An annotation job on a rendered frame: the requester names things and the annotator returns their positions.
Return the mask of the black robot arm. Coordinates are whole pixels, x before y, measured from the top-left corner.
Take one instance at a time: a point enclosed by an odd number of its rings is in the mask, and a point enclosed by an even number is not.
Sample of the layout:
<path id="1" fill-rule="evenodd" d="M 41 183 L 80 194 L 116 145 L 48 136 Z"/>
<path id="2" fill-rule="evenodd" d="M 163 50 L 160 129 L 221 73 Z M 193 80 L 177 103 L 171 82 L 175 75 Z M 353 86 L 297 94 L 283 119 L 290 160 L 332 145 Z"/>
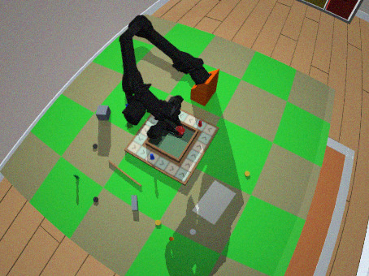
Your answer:
<path id="1" fill-rule="evenodd" d="M 156 102 L 157 97 L 149 90 L 151 84 L 144 84 L 141 73 L 137 70 L 133 36 L 143 37 L 159 48 L 172 59 L 173 68 L 186 75 L 189 74 L 196 85 L 203 84 L 212 73 L 208 73 L 203 67 L 204 62 L 201 58 L 195 58 L 189 53 L 178 50 L 170 41 L 156 32 L 146 16 L 136 16 L 128 25 L 128 29 L 119 37 L 124 67 L 122 88 L 128 102 L 122 114 L 129 123 L 136 126 L 146 109 Z M 132 95 L 133 93 L 135 94 Z M 170 102 L 163 100 L 162 103 L 160 108 L 156 108 L 158 116 L 163 120 L 175 121 L 180 114 L 181 103 L 176 98 Z"/>

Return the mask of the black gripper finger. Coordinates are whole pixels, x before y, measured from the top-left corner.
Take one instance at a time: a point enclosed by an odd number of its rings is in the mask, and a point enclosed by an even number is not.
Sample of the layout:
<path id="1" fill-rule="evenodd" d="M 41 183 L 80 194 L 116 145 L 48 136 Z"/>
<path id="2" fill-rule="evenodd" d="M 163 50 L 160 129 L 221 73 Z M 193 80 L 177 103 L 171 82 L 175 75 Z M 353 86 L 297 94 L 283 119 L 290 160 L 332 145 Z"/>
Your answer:
<path id="1" fill-rule="evenodd" d="M 170 123 L 167 123 L 167 126 L 163 130 L 170 131 L 176 134 L 180 134 L 174 127 L 171 126 Z"/>
<path id="2" fill-rule="evenodd" d="M 173 121 L 173 123 L 175 123 L 177 126 L 182 126 L 179 117 L 176 118 L 175 121 Z M 183 126 L 182 126 L 183 127 Z"/>

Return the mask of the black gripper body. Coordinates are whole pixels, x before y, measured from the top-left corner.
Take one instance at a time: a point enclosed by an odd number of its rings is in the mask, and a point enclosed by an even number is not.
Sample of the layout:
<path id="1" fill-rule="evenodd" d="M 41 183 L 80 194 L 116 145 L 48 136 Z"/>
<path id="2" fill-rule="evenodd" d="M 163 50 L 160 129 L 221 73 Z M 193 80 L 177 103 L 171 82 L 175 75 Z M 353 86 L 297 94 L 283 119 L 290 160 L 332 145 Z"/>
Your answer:
<path id="1" fill-rule="evenodd" d="M 184 98 L 181 95 L 175 95 L 170 97 L 170 99 L 167 102 L 172 101 L 174 98 L 178 99 L 180 103 L 182 103 L 182 101 L 184 100 Z M 156 111 L 157 107 L 160 108 L 163 105 L 162 101 L 163 101 L 162 99 L 157 98 L 156 102 L 149 109 L 147 109 L 147 112 L 151 113 L 154 116 L 155 120 L 158 120 L 158 122 L 155 125 L 150 126 L 149 131 L 147 132 L 147 136 L 150 139 L 158 139 L 162 134 L 163 129 L 167 126 L 167 123 L 165 122 L 166 119 L 164 120 L 161 119 Z"/>

